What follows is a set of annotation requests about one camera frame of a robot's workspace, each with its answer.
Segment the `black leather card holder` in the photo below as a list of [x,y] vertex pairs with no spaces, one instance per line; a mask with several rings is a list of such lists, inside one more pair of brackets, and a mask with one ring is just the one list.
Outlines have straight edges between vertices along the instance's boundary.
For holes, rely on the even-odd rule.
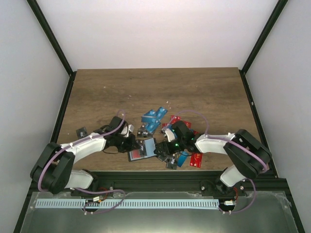
[[134,162],[138,160],[155,157],[156,139],[149,138],[146,140],[137,140],[138,148],[128,152],[128,161]]

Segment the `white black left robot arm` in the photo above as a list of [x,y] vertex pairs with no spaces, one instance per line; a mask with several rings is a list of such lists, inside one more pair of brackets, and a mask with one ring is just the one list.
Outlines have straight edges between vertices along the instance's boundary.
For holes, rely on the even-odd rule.
[[35,163],[30,177],[37,183],[38,190],[58,194],[64,189],[82,189],[88,196],[99,192],[99,183],[91,172],[75,170],[78,161],[109,147],[119,153],[127,153],[139,148],[134,126],[124,118],[114,116],[104,125],[84,137],[65,144],[50,142]]

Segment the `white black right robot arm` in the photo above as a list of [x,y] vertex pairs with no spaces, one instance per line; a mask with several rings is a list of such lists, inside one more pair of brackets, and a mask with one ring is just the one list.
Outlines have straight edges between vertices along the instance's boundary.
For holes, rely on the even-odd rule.
[[225,135],[210,135],[196,133],[183,121],[177,121],[162,132],[167,140],[155,144],[154,153],[158,158],[168,159],[184,150],[228,155],[233,165],[226,168],[214,183],[216,191],[223,196],[228,195],[237,183],[253,180],[265,173],[272,158],[271,152],[245,129]]

